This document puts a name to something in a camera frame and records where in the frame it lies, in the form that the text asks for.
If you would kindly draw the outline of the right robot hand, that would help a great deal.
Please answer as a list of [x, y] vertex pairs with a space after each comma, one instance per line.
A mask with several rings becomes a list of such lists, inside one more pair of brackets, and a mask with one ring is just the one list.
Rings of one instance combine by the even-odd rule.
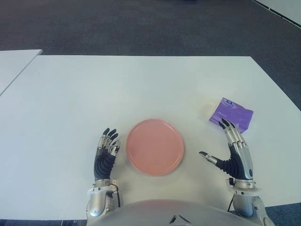
[[253, 180], [253, 163], [250, 151], [237, 126], [224, 118], [219, 121], [219, 125], [227, 137], [230, 158], [228, 160], [220, 160], [203, 151], [199, 152], [199, 154], [235, 179]]

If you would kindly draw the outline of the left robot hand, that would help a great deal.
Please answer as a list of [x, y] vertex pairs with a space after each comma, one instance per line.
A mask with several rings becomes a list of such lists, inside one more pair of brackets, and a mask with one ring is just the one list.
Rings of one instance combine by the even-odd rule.
[[95, 181], [110, 179], [116, 156], [120, 149], [120, 141], [117, 140], [116, 129], [107, 128], [101, 135], [94, 160]]

